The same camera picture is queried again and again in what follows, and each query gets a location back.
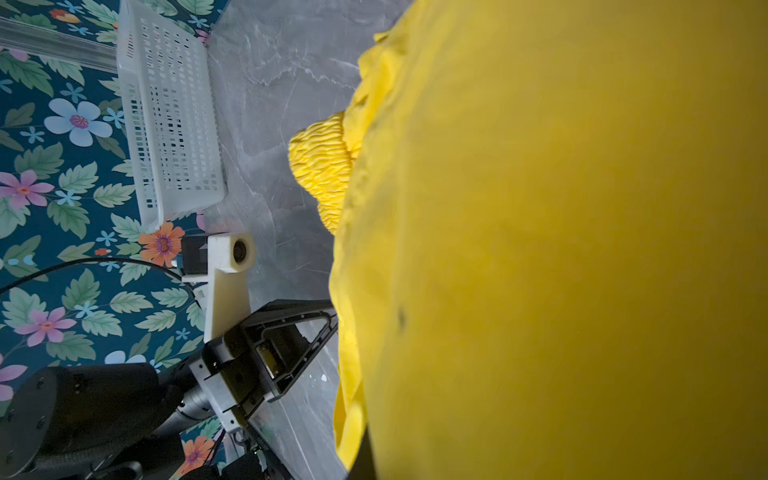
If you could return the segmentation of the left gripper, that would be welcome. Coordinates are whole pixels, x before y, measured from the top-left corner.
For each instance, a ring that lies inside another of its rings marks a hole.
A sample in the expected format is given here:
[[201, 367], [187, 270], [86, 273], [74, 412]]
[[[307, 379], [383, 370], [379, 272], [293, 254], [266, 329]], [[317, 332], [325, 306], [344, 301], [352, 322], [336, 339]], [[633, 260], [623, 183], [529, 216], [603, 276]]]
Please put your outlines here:
[[227, 433], [245, 433], [264, 402], [283, 397], [338, 330], [329, 300], [275, 300], [207, 342], [190, 369]]

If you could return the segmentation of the yellow shorts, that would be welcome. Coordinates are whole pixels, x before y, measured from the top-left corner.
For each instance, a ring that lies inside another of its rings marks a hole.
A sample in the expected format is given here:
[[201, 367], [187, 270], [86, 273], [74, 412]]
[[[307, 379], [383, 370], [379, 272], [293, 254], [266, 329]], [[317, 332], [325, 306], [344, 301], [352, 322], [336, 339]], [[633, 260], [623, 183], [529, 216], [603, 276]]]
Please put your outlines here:
[[416, 1], [289, 158], [352, 479], [767, 475], [767, 5]]

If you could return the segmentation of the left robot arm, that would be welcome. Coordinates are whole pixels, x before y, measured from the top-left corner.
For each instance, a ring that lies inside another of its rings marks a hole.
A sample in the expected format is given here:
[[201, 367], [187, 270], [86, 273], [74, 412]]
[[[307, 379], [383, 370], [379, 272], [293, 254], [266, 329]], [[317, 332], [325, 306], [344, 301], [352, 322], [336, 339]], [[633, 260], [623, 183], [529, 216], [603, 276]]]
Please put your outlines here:
[[192, 479], [287, 479], [251, 423], [283, 397], [336, 332], [329, 301], [276, 300], [164, 372], [149, 364], [47, 367], [1, 420], [5, 479], [166, 479], [184, 431], [216, 418], [242, 449], [224, 468], [205, 453]]

